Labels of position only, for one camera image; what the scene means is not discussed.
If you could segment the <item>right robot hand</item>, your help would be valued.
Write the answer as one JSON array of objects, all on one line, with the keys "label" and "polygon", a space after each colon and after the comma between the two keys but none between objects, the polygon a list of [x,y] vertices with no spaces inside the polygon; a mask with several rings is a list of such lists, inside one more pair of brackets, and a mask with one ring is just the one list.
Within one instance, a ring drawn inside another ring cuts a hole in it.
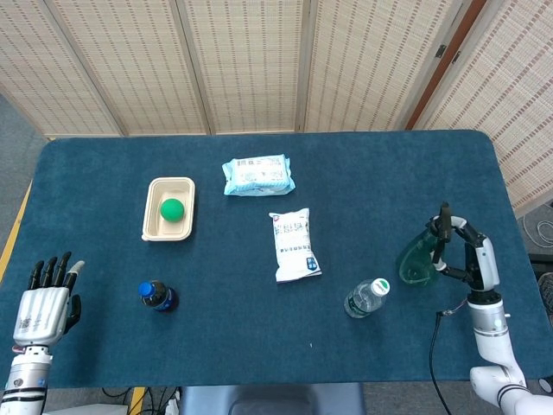
[{"label": "right robot hand", "polygon": [[[491,240],[476,230],[466,219],[440,214],[427,223],[430,233],[437,237],[435,248],[430,252],[431,263],[442,275],[465,283],[470,288],[468,302],[476,305],[499,303],[501,295],[495,290],[499,285],[499,271]],[[465,246],[465,268],[448,265],[442,258],[445,245],[451,234],[459,235]]]}]

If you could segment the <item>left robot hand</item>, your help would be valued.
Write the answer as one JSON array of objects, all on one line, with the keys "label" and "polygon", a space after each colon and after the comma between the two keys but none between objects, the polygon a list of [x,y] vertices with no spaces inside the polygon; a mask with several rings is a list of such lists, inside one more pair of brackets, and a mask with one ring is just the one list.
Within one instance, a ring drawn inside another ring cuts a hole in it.
[{"label": "left robot hand", "polygon": [[65,252],[35,264],[16,315],[16,348],[52,347],[79,322],[82,302],[73,289],[85,262],[79,260],[68,267],[71,256]]}]

